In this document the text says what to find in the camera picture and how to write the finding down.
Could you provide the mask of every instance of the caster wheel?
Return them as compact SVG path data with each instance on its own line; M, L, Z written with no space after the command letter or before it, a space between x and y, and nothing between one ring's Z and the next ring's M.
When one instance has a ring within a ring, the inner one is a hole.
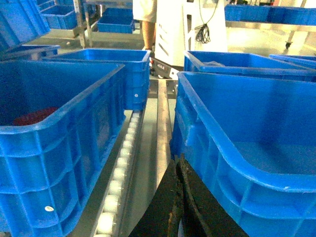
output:
M289 49L289 47L291 46L291 44L292 44L291 42L286 43L285 48L286 48L286 49Z

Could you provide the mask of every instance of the blue plastic crate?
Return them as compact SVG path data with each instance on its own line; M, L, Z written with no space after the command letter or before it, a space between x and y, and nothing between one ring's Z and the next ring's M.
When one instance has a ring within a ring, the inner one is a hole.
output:
M56 5L42 11L51 29L70 30L77 26L74 6Z
M0 3L0 51L18 47L49 32L33 0Z
M185 52L184 71L316 81L315 70L247 53L188 51Z
M132 0L125 0L125 1L100 1L98 3L102 3L109 8L119 8L119 9L132 9L133 8L133 1Z
M41 5L45 2L47 2L47 0L34 0L34 1L36 1L37 5Z
M0 232L64 237L74 229L125 119L123 67L0 63ZM59 109L12 126L48 107Z
M149 51L117 49L85 49L44 58L51 61L114 62L125 64L125 109L143 110L149 90Z
M178 76L172 154L249 236L316 236L316 84Z
M245 10L240 18L241 21L267 22L270 6L245 5L243 7Z
M104 13L104 15L110 15L110 16L127 16L127 17L133 17L133 10L128 8L107 8Z
M310 11L311 10L308 8L288 7L285 9L283 23L291 25L307 25Z
M307 20L308 26L316 26L316 8L310 10L309 18Z
M268 14L268 22L283 24L286 7L271 6Z
M44 3L40 4L39 5L39 9L42 11L42 10L45 10L46 8L49 8L50 6L54 6L54 5L55 5L54 0L47 1L47 2L44 2Z
M56 0L58 5L74 5L74 0Z
M294 63L307 68L316 69L316 57L314 56L294 56L294 55L270 55L271 58Z
M0 61L28 59L40 60L42 57L58 54L59 45L22 45L6 53L0 53Z
M225 7L226 21L240 21L244 15L245 8L242 5L227 5Z
M132 34L135 30L133 17L103 15L97 23L100 32Z

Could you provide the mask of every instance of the metal frame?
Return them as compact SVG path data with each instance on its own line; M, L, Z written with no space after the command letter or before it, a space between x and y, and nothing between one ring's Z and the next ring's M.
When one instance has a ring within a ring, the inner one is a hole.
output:
M175 93L175 81L174 80L164 80L164 79L151 79L151 84L155 84L158 86L156 89L156 98L158 99L157 105L157 157L156 157L156 188L158 187L167 167L170 162L170 149L169 149L169 140L171 139L171 121L170 121L170 113L169 113L169 103L168 99L171 95ZM141 112L138 130L136 132L135 145L133 147L133 157L137 158L138 154L138 147L140 142L140 132L142 129L143 117L145 114L145 110ZM115 147L112 149L110 157L108 160L114 160L119 153L119 148L121 147L121 143L123 141L122 137L124 137L126 131L122 130ZM136 159L133 159L133 165L131 168L130 177L127 177L127 180L132 180L133 171L135 167L135 163L137 162ZM95 234L98 219L100 214L102 213L104 200L108 191L107 183L111 180L112 175L108 175L105 177L104 174L109 174L112 172L113 167L109 165L105 166L103 169L99 180L93 189L93 192L90 196L90 199L84 209L84 212L77 224L76 228L73 230L72 233L68 235L68 237L92 237ZM121 222L124 219L124 216L129 211L128 210L128 202L127 200L130 197L130 190L131 190L131 182L126 185L126 190L122 194L121 199L121 207L120 211L117 215L116 220L116 229L115 234L112 237L120 236L121 228L123 223Z
M168 90L166 81L160 79L158 80L156 189L170 162L170 140L171 121Z
M76 18L77 18L77 24L79 28L79 40L80 40L80 45L83 48L87 47L87 41L85 39L85 25L84 21L82 19L82 7L81 7L81 0L74 0L74 6L75 6L75 13L76 13Z
M117 2L114 0L87 0L86 5L101 5L104 6L105 2ZM119 0L118 2L121 3L121 5L116 6L116 8L130 8L130 6L126 6L123 3L124 0ZM142 28L140 27L140 33L139 34L123 34L123 33L105 33L105 32L98 32L96 24L90 24L89 22L89 13L85 11L85 18L87 24L87 34L89 38L89 47L93 47L93 42L97 39L101 42L139 42L143 41L142 37Z
M79 36L80 31L81 31L81 28L78 26L72 30L51 29L50 33L43 36L43 38L50 38L50 39L58 38L58 39L64 39L64 40L75 40Z
M316 26L287 25L261 22L226 21L226 27L272 31L316 32Z

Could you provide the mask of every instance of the floor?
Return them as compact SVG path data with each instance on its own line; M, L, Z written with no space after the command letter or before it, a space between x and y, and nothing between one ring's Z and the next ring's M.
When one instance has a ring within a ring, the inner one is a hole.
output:
M229 52L256 53L263 56L269 54L296 54L314 55L316 48L308 45L300 47L295 42L289 50L285 49L288 33L268 32L248 29L229 29L228 48ZM30 44L58 44L61 46L59 53L80 50L79 40L64 39L37 39ZM142 43L120 43L120 42L96 42L95 48L121 48L142 49ZM171 120L174 118L175 100L169 100ZM147 209L154 192L155 171L153 162L156 155L156 129L157 129L157 99L149 99L144 126L141 137L140 155L137 160L136 170L132 184L132 198L128 201L129 210L124 219L123 235L127 236L137 224Z

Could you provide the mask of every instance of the black cable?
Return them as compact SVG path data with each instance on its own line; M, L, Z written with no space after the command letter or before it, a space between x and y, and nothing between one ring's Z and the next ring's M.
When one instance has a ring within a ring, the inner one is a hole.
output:
M204 23L203 17L202 17L202 11L201 11L201 3L200 3L200 0L198 0L199 15L201 17L203 25L198 26L198 27L195 28L195 30L199 29L199 31L197 33L197 36L196 36L196 41L197 42L201 42L201 43L209 43L209 42L211 42L209 28L208 28L207 24L212 20L213 16L215 15L215 11L217 9L218 2L219 2L219 0L217 0L216 6L215 6L215 9L214 9L214 12L213 12L211 18L206 23Z
M188 178L188 173L189 172L189 168L185 162L185 158L184 158L184 154L181 154L181 158L177 164L177 175L178 178L180 178L180 181L182 182L183 185L183 194L185 196L185 199L188 202L188 205L186 205L188 207L188 209L190 210L190 212L193 214L194 216L197 217L197 229L196 229L196 233L198 233L199 237L212 237L212 231L210 229L210 227L208 226L208 224L206 223L204 217L202 216L202 214L200 213L197 204L195 202L195 199L193 197L193 193L191 191L191 187L190 187L190 182L189 182L189 178Z

